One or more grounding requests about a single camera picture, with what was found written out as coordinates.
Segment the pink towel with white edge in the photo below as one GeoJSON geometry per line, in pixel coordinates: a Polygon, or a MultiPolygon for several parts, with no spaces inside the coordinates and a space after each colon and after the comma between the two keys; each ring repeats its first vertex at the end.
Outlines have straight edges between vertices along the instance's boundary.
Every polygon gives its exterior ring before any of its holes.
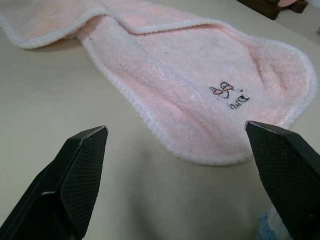
{"type": "Polygon", "coordinates": [[[246,161],[246,121],[287,128],[317,92],[299,49],[144,0],[0,0],[0,27],[22,49],[77,38],[165,148],[197,164],[246,161]]]}

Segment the pink round object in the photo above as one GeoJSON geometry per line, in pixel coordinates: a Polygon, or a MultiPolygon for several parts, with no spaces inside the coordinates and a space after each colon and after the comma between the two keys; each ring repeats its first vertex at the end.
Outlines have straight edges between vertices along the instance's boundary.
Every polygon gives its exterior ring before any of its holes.
{"type": "Polygon", "coordinates": [[[292,4],[294,4],[296,1],[297,0],[279,0],[277,5],[281,8],[285,8],[285,7],[288,7],[292,4]]]}

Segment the blue and white cloth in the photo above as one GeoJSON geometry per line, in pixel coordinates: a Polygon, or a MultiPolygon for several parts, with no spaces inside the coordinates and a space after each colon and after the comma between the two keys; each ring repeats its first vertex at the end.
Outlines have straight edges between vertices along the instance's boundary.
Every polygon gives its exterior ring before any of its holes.
{"type": "Polygon", "coordinates": [[[273,205],[259,216],[256,240],[293,240],[273,205]]]}

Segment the dark wooden block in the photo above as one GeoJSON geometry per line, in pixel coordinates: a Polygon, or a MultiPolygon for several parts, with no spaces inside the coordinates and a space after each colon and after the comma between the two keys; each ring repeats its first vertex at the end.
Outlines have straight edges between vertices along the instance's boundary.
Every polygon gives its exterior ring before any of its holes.
{"type": "Polygon", "coordinates": [[[301,14],[311,0],[297,0],[295,3],[287,7],[279,7],[278,3],[280,0],[237,0],[244,6],[254,10],[255,12],[271,19],[275,20],[281,11],[290,10],[294,13],[301,14]]]}

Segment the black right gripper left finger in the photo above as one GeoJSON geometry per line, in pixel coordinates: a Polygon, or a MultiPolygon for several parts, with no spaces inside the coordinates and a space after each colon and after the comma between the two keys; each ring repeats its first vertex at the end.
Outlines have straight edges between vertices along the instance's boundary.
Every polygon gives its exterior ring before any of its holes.
{"type": "Polygon", "coordinates": [[[0,240],[83,240],[98,197],[105,125],[68,138],[0,227],[0,240]]]}

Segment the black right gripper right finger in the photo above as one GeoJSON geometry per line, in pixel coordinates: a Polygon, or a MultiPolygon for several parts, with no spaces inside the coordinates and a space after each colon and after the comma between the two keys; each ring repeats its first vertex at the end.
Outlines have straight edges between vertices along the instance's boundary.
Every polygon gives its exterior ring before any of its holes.
{"type": "Polygon", "coordinates": [[[260,180],[293,240],[320,240],[320,154],[299,134],[247,121],[260,180]]]}

